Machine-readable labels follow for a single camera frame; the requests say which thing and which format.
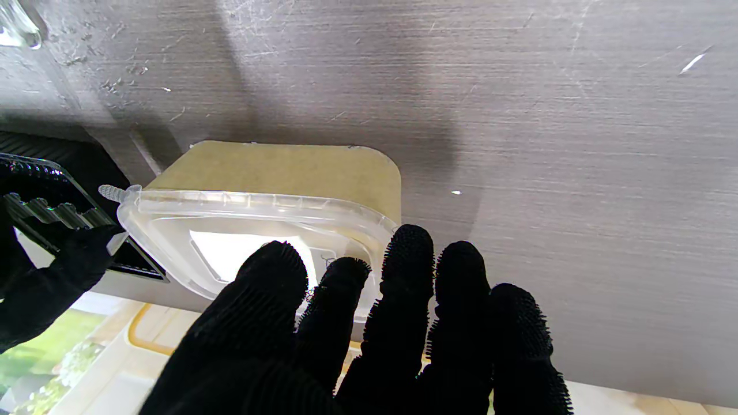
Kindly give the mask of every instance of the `transparent plastic lid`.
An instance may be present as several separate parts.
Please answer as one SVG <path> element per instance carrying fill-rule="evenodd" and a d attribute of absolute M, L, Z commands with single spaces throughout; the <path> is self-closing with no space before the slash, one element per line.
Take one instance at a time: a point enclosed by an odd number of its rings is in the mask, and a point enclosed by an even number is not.
<path fill-rule="evenodd" d="M 354 315 L 358 322 L 379 295 L 384 250 L 396 227 L 375 210 L 340 199 L 140 186 L 122 195 L 118 219 L 171 278 L 210 299 L 270 241 L 287 241 L 297 250 L 311 289 L 335 259 L 360 258 L 372 272 Z"/>

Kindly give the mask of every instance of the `gray surface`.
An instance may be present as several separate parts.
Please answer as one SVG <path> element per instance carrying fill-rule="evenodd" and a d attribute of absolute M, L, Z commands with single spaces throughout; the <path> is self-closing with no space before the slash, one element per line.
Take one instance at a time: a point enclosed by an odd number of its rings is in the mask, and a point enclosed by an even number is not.
<path fill-rule="evenodd" d="M 735 1 L 36 8 L 51 41 L 0 50 L 14 128 L 81 124 L 142 184 L 205 138 L 377 148 L 405 222 L 535 294 L 568 378 L 738 406 Z"/>

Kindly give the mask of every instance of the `brushed metal surface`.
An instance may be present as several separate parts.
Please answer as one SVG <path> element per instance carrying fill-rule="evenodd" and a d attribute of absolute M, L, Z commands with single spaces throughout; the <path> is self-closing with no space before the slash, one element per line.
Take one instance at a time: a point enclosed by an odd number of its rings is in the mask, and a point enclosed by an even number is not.
<path fill-rule="evenodd" d="M 377 148 L 405 222 L 536 296 L 568 378 L 738 406 L 738 3 L 34 6 L 6 126 L 83 126 L 142 184 L 206 138 Z"/>

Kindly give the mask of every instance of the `textured glove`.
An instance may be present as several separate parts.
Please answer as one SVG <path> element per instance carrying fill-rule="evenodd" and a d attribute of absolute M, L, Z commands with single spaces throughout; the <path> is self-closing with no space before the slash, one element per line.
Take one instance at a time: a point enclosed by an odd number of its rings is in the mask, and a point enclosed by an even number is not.
<path fill-rule="evenodd" d="M 430 235 L 412 225 L 387 249 L 362 356 L 334 398 L 368 272 L 352 258 L 331 264 L 295 332 L 305 267 L 289 244 L 260 248 L 184 336 L 141 414 L 485 414 L 493 387 L 499 415 L 570 413 L 535 301 L 510 284 L 490 290 L 468 242 L 438 262 L 431 363 L 418 375 L 434 258 Z"/>
<path fill-rule="evenodd" d="M 122 231 L 78 230 L 48 268 L 17 275 L 0 303 L 0 353 L 41 334 L 92 288 L 113 261 L 107 243 Z"/>

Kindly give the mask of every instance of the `glove fingertip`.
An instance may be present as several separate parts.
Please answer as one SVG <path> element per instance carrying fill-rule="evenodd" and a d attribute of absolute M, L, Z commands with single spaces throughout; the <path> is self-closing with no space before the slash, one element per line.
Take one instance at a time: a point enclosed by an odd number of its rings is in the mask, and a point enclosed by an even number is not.
<path fill-rule="evenodd" d="M 484 258 L 474 245 L 459 241 L 446 247 L 438 258 L 435 291 L 439 305 L 463 306 L 471 298 L 483 303 L 489 282 Z"/>
<path fill-rule="evenodd" d="M 494 335 L 502 339 L 498 358 L 551 356 L 554 349 L 545 316 L 530 292 L 513 284 L 499 284 L 489 294 L 489 310 Z"/>

